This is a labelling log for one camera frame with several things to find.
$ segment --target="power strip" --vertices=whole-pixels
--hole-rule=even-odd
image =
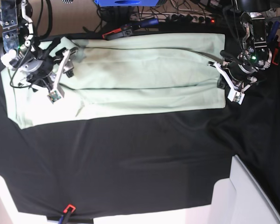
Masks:
[[[152,19],[152,18],[157,18],[158,20],[160,21],[166,21],[166,20],[169,20],[171,21],[172,20],[172,16],[179,16],[179,15],[183,15],[183,16],[191,16],[192,18],[192,23],[200,23],[200,24],[216,24],[216,19],[213,17],[213,16],[210,16],[208,14],[206,14],[205,16],[204,15],[201,15],[201,14],[192,14],[192,13],[189,13],[189,14],[182,14],[182,13],[162,13],[162,14],[153,14],[151,12],[143,12],[141,13],[141,17],[142,17],[142,20],[144,19]],[[130,20],[131,21],[140,21],[140,15],[135,12],[131,15],[130,17]]]

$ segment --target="light green cloth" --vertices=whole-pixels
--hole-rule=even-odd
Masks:
[[[1,72],[7,115],[24,129],[71,120],[223,108],[224,91],[217,88],[219,73],[208,61],[220,60],[224,40],[218,34],[77,40],[81,48],[74,60],[75,76],[62,76],[65,97],[54,104],[46,89],[36,93],[28,88],[13,89],[8,70]],[[73,46],[63,38],[51,55]],[[22,78],[19,72],[14,83]]]

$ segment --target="black tablecloth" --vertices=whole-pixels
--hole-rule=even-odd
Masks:
[[[7,118],[0,78],[0,175],[21,212],[59,216],[72,203],[94,218],[210,204],[239,154],[280,211],[280,66],[265,75],[241,106],[25,130]]]

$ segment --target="blue device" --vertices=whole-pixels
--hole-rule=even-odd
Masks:
[[[106,6],[161,6],[167,0],[95,0],[102,7]]]

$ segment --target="black cloth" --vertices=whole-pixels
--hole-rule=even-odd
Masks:
[[[241,106],[25,130],[7,118],[0,78],[0,175],[21,212],[58,216],[71,203],[94,218],[210,204],[239,154],[280,211],[280,66],[265,74]]]

